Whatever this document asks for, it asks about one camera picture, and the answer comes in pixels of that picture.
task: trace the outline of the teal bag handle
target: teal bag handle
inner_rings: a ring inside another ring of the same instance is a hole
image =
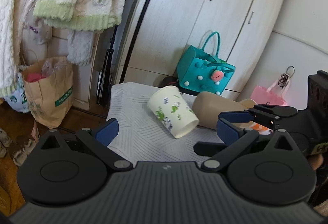
[[[207,64],[207,67],[224,67],[227,68],[228,70],[225,70],[225,73],[230,73],[235,71],[235,66],[227,64],[227,63],[209,63]]]
[[[204,46],[202,47],[202,50],[204,51],[206,44],[208,43],[210,38],[212,38],[212,36],[214,36],[215,34],[218,35],[218,49],[216,50],[216,54],[215,54],[218,57],[218,53],[219,53],[219,49],[220,49],[220,33],[219,32],[212,32],[212,34],[208,36],[208,38],[206,39],[206,41],[204,43]]]

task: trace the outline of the patterned tablecloth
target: patterned tablecloth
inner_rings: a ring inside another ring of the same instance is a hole
[[[199,141],[221,143],[222,140],[216,131],[204,127],[197,127],[186,136],[175,139],[147,107],[149,98],[158,89],[134,82],[112,87],[108,119],[118,120],[119,134],[108,148],[134,166],[138,161],[202,163],[208,157],[195,154],[193,146]],[[196,97],[182,95],[191,107]]]

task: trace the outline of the pink paper bag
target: pink paper bag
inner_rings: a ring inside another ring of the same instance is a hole
[[[257,85],[251,95],[251,99],[258,104],[287,105],[284,97],[290,86],[290,77],[288,76],[287,84],[283,88],[280,87],[281,91],[274,93],[272,89],[278,85],[278,82],[279,80],[276,80],[269,88]]]

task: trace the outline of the white paper cup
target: white paper cup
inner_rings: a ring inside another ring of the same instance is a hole
[[[148,108],[176,139],[191,132],[199,123],[175,86],[166,86],[154,93]]]

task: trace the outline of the green ribbed cuff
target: green ribbed cuff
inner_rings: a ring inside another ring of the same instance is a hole
[[[11,95],[17,89],[17,82],[14,82],[11,86],[0,88],[0,97],[6,97]]]
[[[73,15],[70,21],[60,21],[58,19],[47,19],[46,24],[55,28],[72,29],[77,31],[101,31],[119,25],[121,17],[113,15]]]
[[[40,0],[35,4],[33,16],[69,21],[74,13],[73,4],[58,4],[54,0]]]

